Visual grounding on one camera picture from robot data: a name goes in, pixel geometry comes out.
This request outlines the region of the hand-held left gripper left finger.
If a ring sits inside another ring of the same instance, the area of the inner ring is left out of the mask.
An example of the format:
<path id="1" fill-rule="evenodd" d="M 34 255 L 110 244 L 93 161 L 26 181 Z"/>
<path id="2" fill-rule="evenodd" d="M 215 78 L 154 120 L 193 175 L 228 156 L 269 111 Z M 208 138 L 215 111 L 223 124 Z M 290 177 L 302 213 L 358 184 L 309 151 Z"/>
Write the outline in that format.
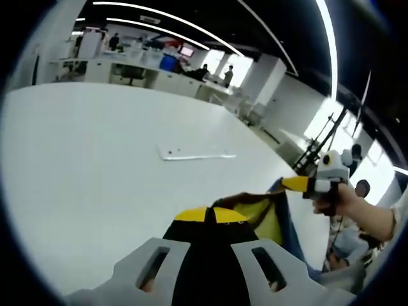
<path id="1" fill-rule="evenodd" d="M 150 238 L 114 265 L 112 305 L 187 305 L 200 291 L 209 209 L 179 213 L 163 238 Z"/>

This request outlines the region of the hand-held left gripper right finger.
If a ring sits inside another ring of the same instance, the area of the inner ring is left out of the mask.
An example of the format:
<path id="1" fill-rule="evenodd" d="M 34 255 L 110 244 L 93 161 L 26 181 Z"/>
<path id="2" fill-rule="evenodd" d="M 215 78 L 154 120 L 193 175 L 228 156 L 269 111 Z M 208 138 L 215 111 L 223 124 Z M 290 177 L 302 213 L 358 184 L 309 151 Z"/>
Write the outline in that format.
<path id="1" fill-rule="evenodd" d="M 258 239 L 246 218 L 207 210 L 206 291 L 213 305 L 301 305 L 310 281 L 304 263 L 269 239 Z"/>

